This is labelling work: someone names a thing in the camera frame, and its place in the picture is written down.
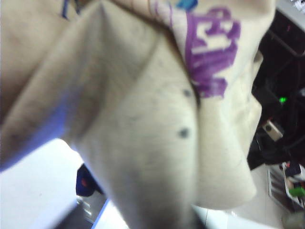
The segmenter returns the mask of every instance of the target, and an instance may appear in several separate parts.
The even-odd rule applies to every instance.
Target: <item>white fabric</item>
[[[10,53],[16,47],[6,27],[2,44],[10,48],[2,51],[7,88],[2,105],[11,108],[2,117],[4,168],[16,154],[61,137],[80,153],[132,229],[195,228],[191,204],[224,209],[250,200],[255,186],[246,156],[261,112],[251,87],[262,61],[257,47],[274,4],[199,1],[195,13],[224,5],[241,24],[234,63],[220,72],[228,83],[224,96],[200,98],[199,106],[185,67],[187,23],[179,21],[177,30],[176,9],[173,33],[164,27],[168,21],[156,23],[152,11],[135,0],[132,9],[146,19],[103,0],[85,8],[63,35],[55,34],[56,42],[29,33],[34,41],[45,40],[49,54],[33,61],[36,68],[24,68],[30,80],[15,100],[6,96],[14,91],[14,70],[21,65],[8,64],[18,55]],[[2,23],[22,24],[25,16],[11,17],[17,5],[17,0],[2,4]],[[21,39],[22,33],[15,36]]]

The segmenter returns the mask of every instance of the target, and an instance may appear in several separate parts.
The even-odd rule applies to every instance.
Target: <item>tiled floor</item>
[[[288,211],[270,199],[267,170],[268,167],[263,165],[252,171],[252,177],[257,188],[257,194],[253,200],[241,207],[233,208],[226,212],[282,229],[282,216],[286,215]]]

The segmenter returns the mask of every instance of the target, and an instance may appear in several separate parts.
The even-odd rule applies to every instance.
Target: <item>led light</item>
[[[280,102],[281,102],[281,103],[285,103],[286,101],[287,101],[287,97],[281,97],[281,98],[280,98]]]

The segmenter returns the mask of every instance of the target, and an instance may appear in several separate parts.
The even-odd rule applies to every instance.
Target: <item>white floor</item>
[[[54,140],[1,174],[1,228],[43,229],[64,215],[75,201],[79,155],[65,142]],[[268,196],[267,167],[252,171],[257,195],[249,203],[226,211],[282,229],[287,211]]]
[[[252,177],[257,188],[255,198],[241,207],[233,208],[226,212],[282,229],[282,216],[286,215],[288,211],[270,199],[268,195],[267,169],[268,167],[263,165],[252,171]]]

